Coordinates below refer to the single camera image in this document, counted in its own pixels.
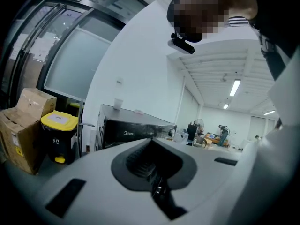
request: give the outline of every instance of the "person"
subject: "person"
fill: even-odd
[[[219,125],[220,129],[220,141],[217,146],[223,147],[226,137],[228,136],[228,128],[226,126]]]
[[[292,22],[298,7],[298,0],[172,0],[167,19],[187,41],[199,42],[216,33],[229,17],[245,17],[276,80],[300,42]]]
[[[256,136],[255,136],[255,139],[256,139],[257,141],[260,141],[260,140],[262,139],[262,137],[260,137],[259,135],[256,135]]]

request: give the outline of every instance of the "ceiling light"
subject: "ceiling light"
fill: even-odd
[[[265,113],[264,115],[268,115],[268,114],[274,113],[274,112],[275,112],[275,110],[273,110],[273,111],[271,111],[271,112],[267,112],[267,113]]]
[[[239,88],[239,85],[240,85],[240,79],[235,79],[234,80],[234,84],[233,84],[233,87],[231,89],[231,92],[230,92],[230,96],[234,96],[237,89]]]

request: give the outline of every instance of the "table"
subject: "table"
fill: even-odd
[[[213,143],[218,143],[220,141],[219,137],[211,138],[211,137],[209,137],[209,134],[206,134],[204,138],[208,139],[208,140],[211,140]],[[225,147],[229,146],[227,139],[225,139],[225,142],[223,143],[223,146],[225,146]]]

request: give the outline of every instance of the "trash bin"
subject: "trash bin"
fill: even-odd
[[[72,163],[75,158],[78,118],[54,110],[42,117],[41,122],[50,159],[67,165]]]

